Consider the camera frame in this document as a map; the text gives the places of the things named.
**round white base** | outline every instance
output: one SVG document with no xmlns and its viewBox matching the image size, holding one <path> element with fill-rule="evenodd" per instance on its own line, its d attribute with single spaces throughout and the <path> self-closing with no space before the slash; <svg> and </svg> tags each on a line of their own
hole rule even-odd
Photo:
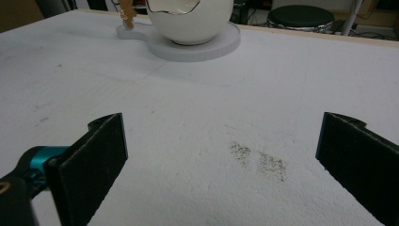
<svg viewBox="0 0 399 226">
<path fill-rule="evenodd" d="M 174 43 L 162 36 L 152 24 L 135 23 L 131 30 L 121 25 L 117 33 L 123 40 L 143 40 L 157 57 L 177 62 L 200 62 L 223 57 L 234 51 L 241 41 L 240 28 L 232 23 L 227 23 L 211 40 L 198 45 Z"/>
</svg>

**white bowl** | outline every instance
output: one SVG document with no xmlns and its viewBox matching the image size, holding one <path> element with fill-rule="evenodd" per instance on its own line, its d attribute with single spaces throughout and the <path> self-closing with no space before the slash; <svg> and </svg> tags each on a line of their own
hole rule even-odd
<svg viewBox="0 0 399 226">
<path fill-rule="evenodd" d="M 146 0 L 155 28 L 182 45 L 211 40 L 232 13 L 233 0 Z"/>
</svg>

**white table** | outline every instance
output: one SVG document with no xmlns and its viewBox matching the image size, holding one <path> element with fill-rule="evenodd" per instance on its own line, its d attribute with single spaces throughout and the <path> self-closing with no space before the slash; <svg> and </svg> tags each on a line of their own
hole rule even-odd
<svg viewBox="0 0 399 226">
<path fill-rule="evenodd" d="M 398 143 L 398 42 L 242 27 L 233 53 L 177 63 L 120 24 L 78 10 L 0 34 L 1 175 L 122 112 L 130 157 L 90 225 L 380 225 L 314 156 L 326 111 Z M 33 204 L 59 225 L 50 192 Z"/>
</svg>

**stool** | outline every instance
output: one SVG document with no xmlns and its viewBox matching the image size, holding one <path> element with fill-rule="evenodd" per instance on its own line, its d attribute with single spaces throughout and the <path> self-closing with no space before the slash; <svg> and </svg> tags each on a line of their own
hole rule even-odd
<svg viewBox="0 0 399 226">
<path fill-rule="evenodd" d="M 267 16 L 269 27 L 318 33 L 328 31 L 334 20 L 325 9 L 300 5 L 275 8 Z"/>
</svg>

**black rubber pad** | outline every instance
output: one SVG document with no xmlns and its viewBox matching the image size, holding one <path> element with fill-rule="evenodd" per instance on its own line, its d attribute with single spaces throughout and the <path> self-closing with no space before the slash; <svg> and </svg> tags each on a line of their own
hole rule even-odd
<svg viewBox="0 0 399 226">
<path fill-rule="evenodd" d="M 333 22 L 334 15 L 323 8 L 294 5 L 271 10 L 267 19 L 283 26 L 317 27 Z"/>
<path fill-rule="evenodd" d="M 399 225 L 399 147 L 365 123 L 325 113 L 316 158 L 385 225 Z"/>
<path fill-rule="evenodd" d="M 103 117 L 88 127 L 65 153 L 44 164 L 65 226 L 89 223 L 128 157 L 121 114 Z"/>
</svg>

